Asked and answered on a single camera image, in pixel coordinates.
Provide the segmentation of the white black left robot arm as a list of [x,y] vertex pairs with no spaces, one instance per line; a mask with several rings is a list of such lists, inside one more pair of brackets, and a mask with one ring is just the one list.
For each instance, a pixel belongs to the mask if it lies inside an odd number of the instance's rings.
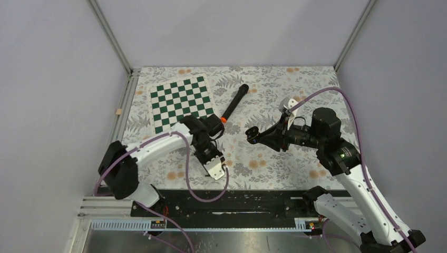
[[188,154],[193,153],[198,159],[208,176],[219,180],[228,175],[224,155],[214,143],[223,132],[224,124],[214,114],[204,119],[187,115],[148,140],[129,145],[114,141],[100,163],[100,177],[94,192],[98,193],[101,183],[105,183],[117,200],[128,198],[138,202],[148,215],[156,217],[163,212],[161,195],[155,187],[140,183],[139,171],[156,158],[186,148]]

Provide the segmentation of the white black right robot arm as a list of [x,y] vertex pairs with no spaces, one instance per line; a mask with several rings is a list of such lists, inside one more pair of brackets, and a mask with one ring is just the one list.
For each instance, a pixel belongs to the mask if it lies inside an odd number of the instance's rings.
[[357,204],[361,215],[338,203],[322,187],[306,191],[304,214],[326,217],[349,234],[361,252],[411,252],[426,241],[410,229],[386,202],[358,150],[341,136],[341,121],[329,108],[315,109],[310,125],[295,125],[294,115],[283,110],[279,121],[264,132],[254,126],[246,131],[251,144],[286,151],[291,144],[316,149],[320,164],[341,183]]

